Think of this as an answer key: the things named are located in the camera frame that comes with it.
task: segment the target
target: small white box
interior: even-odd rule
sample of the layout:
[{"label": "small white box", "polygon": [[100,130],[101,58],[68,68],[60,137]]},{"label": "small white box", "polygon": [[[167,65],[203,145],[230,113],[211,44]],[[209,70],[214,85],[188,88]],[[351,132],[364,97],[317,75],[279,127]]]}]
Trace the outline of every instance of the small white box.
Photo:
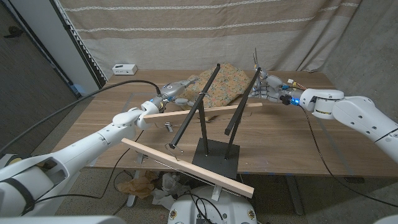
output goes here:
[{"label": "small white box", "polygon": [[137,65],[135,64],[116,64],[112,68],[115,75],[133,75],[137,71]]}]

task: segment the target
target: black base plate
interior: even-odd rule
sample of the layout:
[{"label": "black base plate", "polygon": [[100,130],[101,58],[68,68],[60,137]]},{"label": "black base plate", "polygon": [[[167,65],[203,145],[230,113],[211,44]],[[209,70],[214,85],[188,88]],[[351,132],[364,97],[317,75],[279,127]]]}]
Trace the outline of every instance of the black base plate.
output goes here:
[{"label": "black base plate", "polygon": [[205,156],[206,151],[203,147],[203,139],[200,138],[197,150],[192,160],[192,164],[215,172],[216,174],[223,175],[231,179],[236,179],[236,174],[238,173],[240,146],[233,144],[229,152],[228,159],[225,160],[224,155],[228,148],[228,143],[209,139],[207,142],[210,151],[209,155]]}]

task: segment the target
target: power cord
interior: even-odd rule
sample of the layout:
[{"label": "power cord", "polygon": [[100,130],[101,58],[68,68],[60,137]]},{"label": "power cord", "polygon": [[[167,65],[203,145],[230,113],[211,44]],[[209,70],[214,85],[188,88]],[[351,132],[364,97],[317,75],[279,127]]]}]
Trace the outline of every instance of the power cord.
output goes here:
[{"label": "power cord", "polygon": [[123,208],[124,206],[126,206],[127,200],[129,200],[129,198],[127,198],[127,199],[123,202],[123,204],[122,204],[112,215],[116,215],[118,212],[120,212],[120,210],[122,210],[122,208]]},{"label": "power cord", "polygon": [[118,174],[116,175],[116,177],[114,177],[114,179],[113,179],[113,188],[114,188],[116,191],[118,191],[118,192],[121,192],[121,191],[119,191],[118,188],[116,187],[116,178],[118,178],[119,175],[120,175],[120,174],[123,174],[123,173],[127,174],[127,175],[130,176],[132,179],[134,178],[134,176],[133,176],[129,171],[127,171],[127,170],[123,170],[123,171],[121,171],[120,173],[118,173]]},{"label": "power cord", "polygon": [[[183,196],[183,195],[190,195],[190,196],[191,196],[192,201],[193,201],[193,203],[195,204],[195,206],[196,206],[196,208],[197,208],[199,214],[200,214],[208,223],[214,224],[214,223],[212,223],[212,222],[207,218],[206,206],[205,206],[205,203],[203,202],[203,200],[205,200],[205,201],[207,201],[208,203],[210,203],[210,204],[216,209],[216,211],[218,212],[218,215],[219,215],[220,218],[221,218],[221,221],[224,223],[224,219],[223,219],[223,216],[221,215],[220,211],[219,211],[219,210],[217,209],[217,207],[216,207],[213,203],[211,203],[209,200],[207,200],[207,199],[205,199],[205,198],[201,198],[201,197],[199,197],[199,196],[197,196],[197,195],[195,195],[195,194],[191,194],[190,192],[185,193],[185,194],[182,194],[181,196]],[[203,207],[205,208],[205,214],[203,214],[203,212],[199,209],[199,206],[198,206],[198,201],[199,201],[199,200],[201,200],[201,202],[202,202],[202,204],[203,204]]]},{"label": "power cord", "polygon": [[326,162],[325,162],[325,160],[323,159],[323,156],[322,156],[321,151],[319,150],[319,146],[318,146],[317,140],[315,139],[315,135],[314,135],[314,133],[313,133],[313,131],[312,131],[310,118],[308,117],[308,114],[307,114],[307,112],[305,111],[305,109],[304,109],[302,106],[300,106],[300,105],[299,105],[299,107],[301,107],[301,109],[302,109],[302,110],[304,111],[304,113],[305,113],[305,116],[307,117],[307,121],[308,121],[308,125],[310,126],[310,130],[311,130],[311,134],[312,134],[313,141],[315,142],[315,145],[316,145],[316,147],[317,147],[317,150],[318,150],[319,156],[321,157],[321,160],[322,160],[322,162],[323,162],[323,165],[325,165],[326,170],[328,170],[329,174],[330,174],[335,180],[337,180],[337,182],[339,182],[341,185],[343,185],[344,187],[346,187],[348,190],[350,190],[350,191],[352,191],[352,192],[355,192],[355,193],[357,193],[357,194],[359,194],[359,195],[362,195],[363,197],[366,197],[366,198],[368,198],[368,199],[371,199],[371,200],[375,200],[375,201],[377,201],[377,202],[384,203],[384,204],[386,204],[386,205],[390,205],[390,206],[393,206],[393,207],[398,207],[398,205],[394,205],[393,203],[385,202],[385,201],[383,201],[383,200],[379,200],[379,199],[377,199],[377,198],[367,196],[366,194],[362,194],[361,192],[358,192],[358,191],[352,189],[351,187],[348,187],[346,184],[344,184],[342,181],[340,181],[339,179],[337,179],[337,177],[335,177],[335,176],[331,173],[329,167],[326,165]]},{"label": "power cord", "polygon": [[[138,135],[138,137],[137,137],[137,139],[135,140],[135,142],[138,141],[138,139],[141,137],[141,134],[142,134],[143,132],[144,132],[144,130],[141,131],[140,135]],[[129,148],[128,150],[126,150],[126,152],[124,152],[124,153],[122,154],[122,156],[118,159],[118,161],[117,161],[116,164],[114,165],[114,167],[113,167],[113,169],[112,169],[112,172],[111,172],[111,175],[109,176],[108,183],[106,184],[106,187],[105,187],[105,189],[104,189],[104,192],[102,193],[101,196],[98,197],[98,196],[83,195],[83,194],[63,194],[63,195],[55,195],[55,196],[43,198],[43,199],[40,199],[40,200],[36,200],[34,203],[32,203],[29,207],[27,207],[27,208],[22,212],[21,216],[23,216],[23,215],[25,215],[27,212],[33,210],[35,204],[40,203],[40,202],[43,202],[43,201],[46,201],[46,200],[50,200],[50,199],[53,199],[53,198],[59,198],[59,197],[88,197],[88,198],[93,198],[93,199],[102,199],[102,198],[104,197],[105,193],[106,193],[106,190],[108,189],[109,183],[111,182],[112,175],[113,175],[113,173],[114,173],[114,170],[116,169],[116,166],[119,164],[120,160],[123,158],[124,155],[126,155],[126,153],[127,153],[129,150],[130,150],[130,148]]]},{"label": "power cord", "polygon": [[35,123],[35,124],[32,125],[30,128],[26,129],[23,133],[20,133],[20,135],[18,135],[18,136],[15,137],[13,140],[11,140],[9,143],[7,143],[4,147],[2,147],[2,148],[0,149],[0,152],[2,152],[3,150],[7,149],[10,145],[14,144],[16,141],[18,141],[20,138],[22,138],[22,137],[23,137],[25,134],[27,134],[29,131],[31,131],[31,130],[33,130],[34,128],[36,128],[38,125],[40,125],[40,124],[46,122],[47,120],[49,120],[49,119],[52,118],[53,116],[55,116],[55,115],[61,113],[62,111],[64,111],[64,110],[66,110],[66,109],[68,109],[68,108],[70,108],[70,107],[76,105],[77,103],[79,103],[79,102],[81,102],[81,101],[83,101],[83,100],[85,100],[85,99],[87,99],[87,98],[89,98],[89,97],[91,97],[91,96],[94,96],[95,94],[101,93],[102,91],[105,91],[105,90],[108,90],[108,89],[117,87],[117,86],[119,86],[119,85],[124,85],[124,84],[127,84],[127,83],[134,83],[134,82],[142,82],[142,83],[151,84],[151,85],[153,85],[153,86],[156,88],[156,93],[157,93],[158,95],[160,94],[160,89],[159,89],[159,87],[158,87],[155,83],[152,83],[152,82],[149,82],[149,81],[145,81],[145,80],[128,80],[128,81],[119,82],[119,83],[117,83],[117,84],[113,84],[113,85],[104,87],[104,88],[102,88],[102,89],[100,89],[100,90],[96,90],[96,91],[90,93],[89,95],[86,95],[86,96],[80,98],[79,100],[74,101],[73,103],[70,103],[70,104],[64,106],[63,108],[57,110],[56,112],[54,112],[54,113],[48,115],[48,116],[45,117],[45,118],[43,118],[41,121]]}]

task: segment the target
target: black metal stand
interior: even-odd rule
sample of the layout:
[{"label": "black metal stand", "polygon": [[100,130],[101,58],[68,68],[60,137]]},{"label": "black metal stand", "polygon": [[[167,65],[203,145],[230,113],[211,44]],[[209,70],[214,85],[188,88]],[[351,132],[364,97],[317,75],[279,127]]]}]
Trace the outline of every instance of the black metal stand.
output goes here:
[{"label": "black metal stand", "polygon": [[202,111],[201,111],[201,109],[199,109],[199,116],[203,117],[203,119],[200,118],[200,124],[201,124],[201,128],[202,128],[202,132],[204,129],[205,130],[204,134],[206,134],[206,124],[204,123],[205,122],[205,112],[203,109],[203,97],[205,97],[205,94],[209,90],[210,85],[213,83],[219,70],[220,70],[220,64],[217,64],[216,69],[214,70],[213,74],[211,74],[210,79],[207,81],[207,83],[206,83],[205,87],[203,88],[203,90],[201,91],[201,93],[199,93],[199,97],[197,98],[196,102],[193,104],[193,106],[192,106],[191,110],[189,111],[189,114],[185,118],[184,122],[181,124],[180,129],[177,131],[172,142],[169,143],[170,148],[175,149],[176,145],[178,144],[179,140],[182,137],[182,134],[186,130],[189,122],[191,121],[193,115],[196,113],[197,109],[200,108],[199,105],[201,105],[201,109],[202,109]]},{"label": "black metal stand", "polygon": [[225,129],[225,132],[224,132],[225,135],[229,135],[233,128],[232,135],[229,139],[228,148],[224,155],[224,159],[226,159],[226,160],[229,159],[229,152],[231,150],[231,146],[234,141],[236,131],[238,130],[239,123],[241,122],[243,110],[244,110],[244,107],[246,106],[246,102],[248,101],[250,90],[251,90],[252,86],[254,85],[254,82],[256,82],[257,77],[260,74],[260,71],[261,71],[261,68],[258,68],[256,73],[254,74],[253,79],[251,80],[251,82],[249,84],[249,87],[244,91],[242,100],[239,103],[238,108],[236,108],[236,111],[235,111],[234,115],[232,116],[231,121],[229,121],[229,124]]},{"label": "black metal stand", "polygon": [[170,148],[175,149],[177,144],[182,137],[182,134],[186,130],[189,122],[191,121],[193,115],[196,110],[199,110],[199,118],[200,118],[200,126],[202,132],[202,138],[199,139],[197,149],[195,151],[195,155],[192,160],[192,164],[205,168],[207,170],[213,171],[217,174],[223,175],[225,177],[229,177],[231,179],[236,179],[236,174],[238,173],[238,160],[239,160],[239,150],[240,146],[234,145],[233,141],[235,138],[236,131],[238,130],[239,123],[242,118],[244,106],[248,100],[248,96],[256,81],[261,68],[257,69],[256,74],[251,80],[249,87],[245,90],[243,94],[243,98],[236,109],[231,121],[229,122],[228,127],[225,129],[225,134],[229,135],[232,130],[232,135],[229,139],[229,143],[219,142],[214,140],[207,139],[207,131],[206,131],[206,120],[205,120],[205,109],[203,106],[203,97],[205,97],[206,92],[208,91],[210,85],[213,83],[218,71],[220,70],[220,64],[217,64],[217,67],[210,79],[206,83],[202,92],[199,94],[198,99],[195,104],[192,106],[189,114],[185,118],[182,123],[180,129],[177,131],[177,134],[173,138],[172,142],[169,143]]}]

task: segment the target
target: wooden table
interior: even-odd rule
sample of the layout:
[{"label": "wooden table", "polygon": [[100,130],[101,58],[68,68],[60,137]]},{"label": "wooden table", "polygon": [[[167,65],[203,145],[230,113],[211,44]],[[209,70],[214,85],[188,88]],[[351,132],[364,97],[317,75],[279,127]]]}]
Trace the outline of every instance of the wooden table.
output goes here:
[{"label": "wooden table", "polygon": [[[154,82],[162,87],[170,82],[184,80],[190,75],[200,73],[201,71],[194,70],[138,71],[134,76],[113,76],[107,85],[125,80],[141,79]],[[288,78],[294,79],[307,88],[334,88],[322,73],[269,73],[280,77],[285,82]],[[252,77],[254,72],[248,71],[246,74]],[[154,87],[145,83],[130,83],[99,93],[64,135],[54,151],[108,125],[112,122],[113,116],[123,110],[140,107],[154,94]],[[260,99],[249,99],[248,103],[259,101],[264,104],[262,111],[244,113],[236,133],[234,144],[241,146],[238,172],[243,174],[329,175],[317,152],[301,108]],[[181,109],[169,103],[166,112],[178,110]],[[340,176],[398,177],[398,165],[368,138],[335,120],[322,120],[328,133],[325,134],[315,117],[309,116],[320,150],[332,173]],[[231,114],[223,115],[207,123],[208,139],[228,142],[229,136],[224,135],[224,129],[231,117]],[[168,153],[164,144],[173,139],[179,124],[174,123],[173,125],[175,125],[173,126],[174,132],[169,133],[164,124],[154,124],[144,131],[138,142]],[[192,121],[178,144],[184,150],[183,155],[178,156],[179,159],[192,161],[200,137],[200,124],[198,121]],[[331,138],[337,149],[331,145]],[[112,168],[126,149],[127,146],[123,143],[108,149],[99,156],[94,167]],[[136,157],[137,153],[130,150],[121,159],[118,167],[134,170],[170,170],[149,159],[144,159],[143,163],[139,164],[136,162]]]}]

